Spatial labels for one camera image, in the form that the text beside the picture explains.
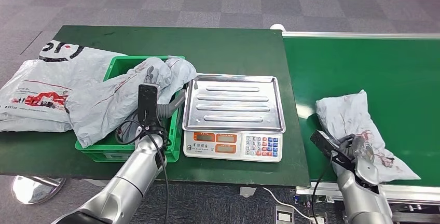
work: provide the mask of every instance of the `robotic arm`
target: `robotic arm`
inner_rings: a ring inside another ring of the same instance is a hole
[[[352,134],[336,141],[322,131],[315,131],[310,139],[326,157],[341,166],[338,187],[348,222],[393,224],[392,212],[373,164],[373,149],[365,139]]]
[[[163,147],[160,135],[154,140],[144,136],[136,150],[105,188],[84,205],[52,224],[126,224],[129,223],[145,193],[163,170],[158,151]]]
[[[163,166],[167,165],[164,150],[168,137],[158,116],[161,119],[170,117],[183,102],[184,93],[180,93],[169,105],[157,105],[157,93],[156,85],[139,85],[138,120],[149,135],[139,127],[136,136],[142,134],[136,141],[135,151],[105,188],[84,205],[61,216],[52,224],[130,222],[145,193],[162,172]]]

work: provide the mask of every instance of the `black cable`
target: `black cable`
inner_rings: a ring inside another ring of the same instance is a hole
[[[128,123],[128,122],[131,122],[131,123],[135,123],[135,124],[137,124],[138,126],[140,126],[141,128],[142,128],[142,131],[143,132],[141,132],[138,136],[136,136],[133,140],[131,140],[131,141],[129,141],[129,142],[127,142],[127,143],[124,143],[122,140],[120,140],[120,138],[118,137],[118,131],[120,130],[120,128],[122,127],[122,125],[123,124],[126,124],[126,123]],[[138,139],[142,134],[146,134],[150,139],[151,139],[151,141],[152,141],[152,143],[153,143],[153,145],[155,146],[155,148],[156,148],[156,150],[157,150],[157,153],[159,154],[159,158],[160,158],[160,163],[162,164],[162,168],[163,168],[163,173],[165,174],[165,185],[166,185],[166,189],[167,189],[167,195],[166,195],[166,201],[167,201],[167,205],[166,205],[166,209],[165,209],[165,220],[164,220],[164,223],[165,224],[167,224],[167,218],[168,218],[168,206],[169,206],[169,197],[168,197],[168,194],[169,194],[169,187],[168,187],[168,175],[167,175],[167,170],[165,169],[165,159],[163,158],[163,156],[162,156],[162,152],[160,152],[160,149],[159,149],[159,146],[157,146],[157,144],[156,144],[156,142],[154,141],[154,138],[153,138],[153,136],[148,132],[148,130],[145,128],[145,126],[143,126],[141,123],[139,123],[139,122],[137,122],[137,121],[135,121],[135,120],[131,120],[131,119],[127,119],[127,120],[125,120],[117,129],[116,129],[116,141],[118,142],[118,143],[120,143],[120,144],[124,144],[124,145],[127,145],[127,144],[131,144],[131,143],[133,143],[136,139]]]
[[[313,194],[312,194],[312,213],[313,213],[313,217],[314,217],[314,219],[315,219],[315,223],[316,223],[316,224],[318,224],[318,219],[316,218],[316,215],[315,215],[315,209],[314,209],[314,206],[313,206],[313,203],[315,202],[316,189],[318,188],[318,184],[321,182],[322,177],[325,175],[325,173],[327,172],[328,168],[329,168],[330,165],[332,164],[332,161],[333,161],[333,155],[332,155],[332,157],[330,158],[330,163],[328,163],[327,167],[324,169],[324,171],[322,172],[322,174],[319,176],[318,181],[317,181],[317,184],[315,185],[315,188],[313,189]]]

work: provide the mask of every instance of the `keypad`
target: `keypad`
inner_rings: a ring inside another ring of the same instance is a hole
[[[277,137],[246,137],[245,154],[248,156],[278,156],[278,143]]]

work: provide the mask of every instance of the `plastic bag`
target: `plastic bag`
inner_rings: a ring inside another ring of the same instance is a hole
[[[385,142],[368,113],[367,93],[364,90],[357,94],[323,98],[317,101],[316,106],[321,126],[333,138],[356,134],[372,145],[379,181],[420,179],[402,160],[385,149]],[[337,175],[344,170],[336,163],[333,166]]]
[[[0,89],[0,130],[68,129],[60,124],[69,124],[64,107],[67,96],[74,89],[102,81],[110,61],[119,55],[52,40],[41,50],[39,60],[25,61]],[[34,126],[21,126],[20,117],[31,118]]]
[[[159,58],[152,57],[124,75],[72,91],[66,108],[83,148],[103,139],[137,109],[142,83],[157,84],[161,90],[171,83],[171,71]]]
[[[197,76],[194,66],[182,58],[169,56],[165,64],[171,70],[171,84],[161,90],[157,100],[157,104],[164,105],[170,102],[171,97],[182,89],[184,84]]]

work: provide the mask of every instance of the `white cable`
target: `white cable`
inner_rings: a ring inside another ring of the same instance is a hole
[[[315,219],[310,218],[310,217],[308,217],[308,216],[305,216],[303,213],[301,213],[301,212],[300,212],[298,209],[296,209],[294,206],[292,206],[292,205],[290,205],[290,204],[286,204],[286,203],[282,203],[282,202],[278,201],[278,199],[275,197],[275,195],[273,195],[272,191],[266,189],[265,187],[263,187],[263,189],[269,191],[269,193],[272,195],[272,197],[275,199],[275,201],[277,201],[279,204],[284,205],[284,206],[291,207],[291,208],[293,208],[296,212],[298,212],[301,216],[303,216],[304,218],[309,219],[309,220],[312,220],[313,222],[315,221]]]

